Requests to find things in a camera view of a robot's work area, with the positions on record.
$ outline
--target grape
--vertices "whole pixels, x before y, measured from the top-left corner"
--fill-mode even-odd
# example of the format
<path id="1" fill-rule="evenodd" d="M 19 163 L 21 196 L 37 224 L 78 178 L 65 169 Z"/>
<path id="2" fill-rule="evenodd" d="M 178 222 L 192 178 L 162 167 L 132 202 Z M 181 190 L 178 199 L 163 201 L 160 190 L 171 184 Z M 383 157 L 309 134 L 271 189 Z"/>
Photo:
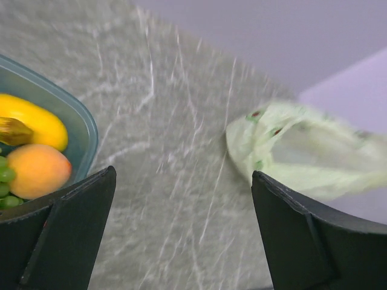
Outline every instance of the grape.
<path id="1" fill-rule="evenodd" d="M 8 161 L 6 157 L 0 156 L 0 168 L 7 167 Z"/>
<path id="2" fill-rule="evenodd" d="M 10 187 L 6 183 L 0 183 L 0 198 L 4 198 L 10 192 Z"/>
<path id="3" fill-rule="evenodd" d="M 12 208 L 19 205 L 19 199 L 15 196 L 7 196 L 0 200 L 0 208 Z"/>
<path id="4" fill-rule="evenodd" d="M 0 168 L 0 182 L 10 182 L 16 177 L 15 171 L 11 168 Z"/>

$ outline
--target orange peach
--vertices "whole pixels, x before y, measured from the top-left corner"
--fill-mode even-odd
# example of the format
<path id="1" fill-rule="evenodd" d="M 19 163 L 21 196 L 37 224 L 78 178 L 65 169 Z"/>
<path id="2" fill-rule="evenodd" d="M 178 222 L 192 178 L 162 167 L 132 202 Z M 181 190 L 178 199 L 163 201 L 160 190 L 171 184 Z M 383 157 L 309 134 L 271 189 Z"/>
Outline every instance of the orange peach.
<path id="1" fill-rule="evenodd" d="M 70 178 L 71 163 L 51 146 L 29 144 L 8 154 L 8 166 L 16 172 L 10 191 L 23 199 L 40 198 L 60 189 Z"/>

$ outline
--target bowl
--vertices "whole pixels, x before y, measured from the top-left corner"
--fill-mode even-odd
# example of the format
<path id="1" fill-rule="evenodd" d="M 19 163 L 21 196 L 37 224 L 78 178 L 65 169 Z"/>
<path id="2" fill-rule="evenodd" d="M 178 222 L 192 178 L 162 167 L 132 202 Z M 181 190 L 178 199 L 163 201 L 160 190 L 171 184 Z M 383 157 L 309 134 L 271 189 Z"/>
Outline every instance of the bowl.
<path id="1" fill-rule="evenodd" d="M 73 166 L 64 187 L 84 179 L 98 146 L 97 126 L 87 108 L 54 83 L 1 54 L 0 93 L 28 100 L 62 120 L 68 132 L 68 146 L 63 154 Z M 5 154 L 12 150 L 3 144 L 1 148 Z"/>

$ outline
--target gray marble surface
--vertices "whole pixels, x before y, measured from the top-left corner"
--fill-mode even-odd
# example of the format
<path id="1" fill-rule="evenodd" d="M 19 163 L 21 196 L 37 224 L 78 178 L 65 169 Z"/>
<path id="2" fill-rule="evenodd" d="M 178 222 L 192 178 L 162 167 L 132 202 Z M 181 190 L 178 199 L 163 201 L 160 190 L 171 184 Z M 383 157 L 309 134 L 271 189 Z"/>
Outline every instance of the gray marble surface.
<path id="1" fill-rule="evenodd" d="M 84 102 L 117 191 L 90 290 L 271 284 L 225 126 L 285 88 L 125 0 L 0 0 L 0 53 Z"/>

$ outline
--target plastic bag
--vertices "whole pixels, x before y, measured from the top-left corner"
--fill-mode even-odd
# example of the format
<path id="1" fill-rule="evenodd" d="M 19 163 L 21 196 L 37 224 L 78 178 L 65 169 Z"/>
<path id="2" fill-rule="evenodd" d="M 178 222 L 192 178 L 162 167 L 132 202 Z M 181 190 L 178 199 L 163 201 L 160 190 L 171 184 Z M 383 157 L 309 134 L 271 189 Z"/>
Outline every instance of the plastic bag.
<path id="1" fill-rule="evenodd" d="M 229 155 L 252 182 L 262 171 L 320 201 L 387 186 L 387 138 L 315 109 L 276 101 L 229 124 Z"/>

